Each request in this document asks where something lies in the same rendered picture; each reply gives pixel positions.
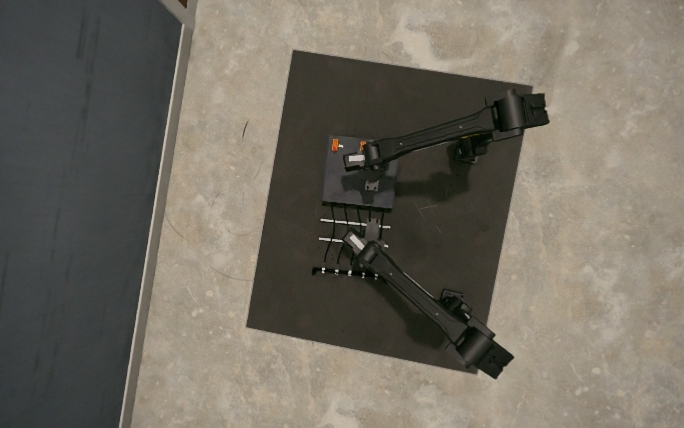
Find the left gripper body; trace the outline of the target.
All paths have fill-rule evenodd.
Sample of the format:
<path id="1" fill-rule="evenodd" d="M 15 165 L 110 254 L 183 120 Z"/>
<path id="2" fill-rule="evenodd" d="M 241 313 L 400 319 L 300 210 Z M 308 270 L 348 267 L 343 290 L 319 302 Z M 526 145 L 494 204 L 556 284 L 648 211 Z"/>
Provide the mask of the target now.
<path id="1" fill-rule="evenodd" d="M 380 241 L 381 241 L 381 242 L 380 242 L 380 246 L 382 246 L 382 249 L 381 249 L 381 250 L 384 251 L 385 241 L 384 241 L 383 239 L 380 239 Z M 355 254 L 355 255 L 358 255 L 355 251 L 354 251 L 354 254 Z"/>

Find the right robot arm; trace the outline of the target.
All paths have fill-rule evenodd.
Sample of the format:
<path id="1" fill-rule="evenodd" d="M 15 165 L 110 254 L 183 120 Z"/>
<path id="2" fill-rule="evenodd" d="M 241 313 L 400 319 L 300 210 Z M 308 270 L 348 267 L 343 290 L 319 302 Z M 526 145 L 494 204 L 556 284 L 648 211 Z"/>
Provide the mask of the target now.
<path id="1" fill-rule="evenodd" d="M 343 155 L 346 172 L 367 170 L 365 190 L 378 191 L 384 164 L 405 154 L 457 140 L 454 160 L 475 164 L 492 141 L 518 137 L 524 135 L 523 129 L 550 123 L 544 93 L 516 95 L 511 89 L 485 97 L 485 104 L 484 109 L 457 120 L 401 137 L 368 141 L 358 153 Z"/>

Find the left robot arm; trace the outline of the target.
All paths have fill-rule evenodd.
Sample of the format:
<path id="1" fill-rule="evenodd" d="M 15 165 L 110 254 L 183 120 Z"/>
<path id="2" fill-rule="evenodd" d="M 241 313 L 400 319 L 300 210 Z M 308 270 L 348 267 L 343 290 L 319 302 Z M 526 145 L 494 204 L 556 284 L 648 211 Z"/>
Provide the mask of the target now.
<path id="1" fill-rule="evenodd" d="M 377 239 L 379 224 L 380 219 L 367 218 L 365 237 L 350 227 L 341 239 L 358 254 L 357 265 L 383 277 L 433 321 L 450 341 L 445 350 L 460 364 L 467 369 L 473 365 L 496 380 L 504 370 L 503 367 L 507 367 L 514 356 L 492 340 L 496 336 L 493 331 L 470 315 L 472 308 L 464 303 L 463 293 L 444 289 L 439 303 L 407 276 L 393 259 L 381 250 L 380 239 Z M 463 337 L 465 339 L 458 346 L 457 343 Z M 492 350 L 489 350 L 489 347 Z"/>

